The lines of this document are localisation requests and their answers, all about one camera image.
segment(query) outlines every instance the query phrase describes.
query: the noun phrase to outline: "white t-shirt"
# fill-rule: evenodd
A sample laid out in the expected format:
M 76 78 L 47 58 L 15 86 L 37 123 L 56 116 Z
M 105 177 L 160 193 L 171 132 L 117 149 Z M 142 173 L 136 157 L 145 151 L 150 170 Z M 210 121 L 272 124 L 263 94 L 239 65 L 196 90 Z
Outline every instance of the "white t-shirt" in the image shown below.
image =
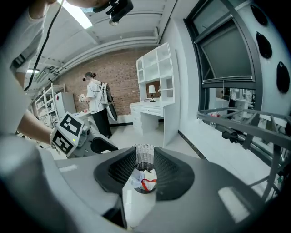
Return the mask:
M 89 111 L 92 114 L 100 112 L 106 108 L 106 105 L 101 103 L 103 98 L 103 90 L 101 89 L 101 85 L 90 82 L 87 85 L 87 97 L 93 98 L 89 102 Z
M 44 21 L 45 16 L 32 19 L 28 8 L 16 21 L 1 47 L 1 53 L 13 72 L 27 72 L 30 60 L 38 51 L 44 33 Z
M 45 17 L 33 20 L 27 9 L 0 48 L 0 99 L 5 99 L 1 106 L 4 114 L 0 114 L 0 132 L 3 134 L 15 133 L 31 103 L 13 74 L 15 71 L 26 73 L 29 60 L 38 50 L 44 21 Z

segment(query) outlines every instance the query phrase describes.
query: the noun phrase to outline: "lamp shade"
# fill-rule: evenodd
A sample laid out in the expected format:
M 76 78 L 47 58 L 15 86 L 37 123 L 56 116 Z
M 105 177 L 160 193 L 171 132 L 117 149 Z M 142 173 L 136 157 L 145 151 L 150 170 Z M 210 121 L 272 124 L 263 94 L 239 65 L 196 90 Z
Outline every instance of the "lamp shade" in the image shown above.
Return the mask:
M 155 93 L 155 86 L 154 85 L 149 85 L 149 93 Z

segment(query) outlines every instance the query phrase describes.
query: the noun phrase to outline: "fluorescent light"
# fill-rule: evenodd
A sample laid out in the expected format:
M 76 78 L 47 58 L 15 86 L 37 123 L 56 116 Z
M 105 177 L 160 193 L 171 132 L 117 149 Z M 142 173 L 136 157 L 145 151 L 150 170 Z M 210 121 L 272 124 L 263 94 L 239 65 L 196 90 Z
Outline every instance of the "fluorescent light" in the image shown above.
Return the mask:
M 71 5 L 67 3 L 67 1 L 64 1 L 63 7 L 74 17 L 75 20 L 78 21 L 79 24 L 81 24 L 83 28 L 87 29 L 88 27 L 93 26 L 80 7 Z
M 32 73 L 33 72 L 33 69 L 28 69 L 27 70 L 27 73 Z M 35 70 L 35 74 L 38 74 L 40 71 L 39 70 Z

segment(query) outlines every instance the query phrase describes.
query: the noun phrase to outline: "woman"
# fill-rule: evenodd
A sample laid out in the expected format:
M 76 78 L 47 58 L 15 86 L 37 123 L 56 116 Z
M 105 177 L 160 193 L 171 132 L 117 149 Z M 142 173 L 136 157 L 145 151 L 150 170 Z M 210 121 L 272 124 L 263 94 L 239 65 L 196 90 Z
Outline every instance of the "woman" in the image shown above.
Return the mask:
M 106 104 L 103 104 L 106 90 L 102 83 L 95 79 L 96 74 L 90 72 L 85 74 L 83 81 L 87 81 L 87 97 L 81 95 L 80 102 L 89 101 L 89 111 L 92 113 L 95 124 L 98 127 L 99 133 L 107 138 L 111 138 L 111 130 L 107 116 Z

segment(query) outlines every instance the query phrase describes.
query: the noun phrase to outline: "glass window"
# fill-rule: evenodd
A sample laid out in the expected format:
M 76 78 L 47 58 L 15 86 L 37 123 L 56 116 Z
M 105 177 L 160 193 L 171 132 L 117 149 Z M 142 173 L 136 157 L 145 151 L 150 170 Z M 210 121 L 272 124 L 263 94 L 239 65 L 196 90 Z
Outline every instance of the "glass window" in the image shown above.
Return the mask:
M 233 21 L 221 32 L 201 44 L 215 78 L 251 76 L 251 64 L 245 43 Z
M 214 22 L 227 14 L 229 11 L 220 0 L 213 0 L 201 10 L 194 19 L 195 27 L 199 34 L 205 31 Z
M 213 73 L 212 70 L 210 68 L 209 62 L 203 52 L 203 50 L 198 47 L 198 52 L 199 52 L 199 57 L 200 57 L 200 61 L 201 61 L 201 72 L 202 72 L 202 77 L 203 80 L 207 80 L 207 79 L 213 79 Z
M 236 107 L 242 109 L 253 109 L 256 102 L 255 90 L 237 88 L 209 88 L 209 109 Z M 221 115 L 232 113 L 231 110 L 220 111 Z M 253 114 L 242 112 L 235 114 L 229 119 L 240 122 L 247 121 Z

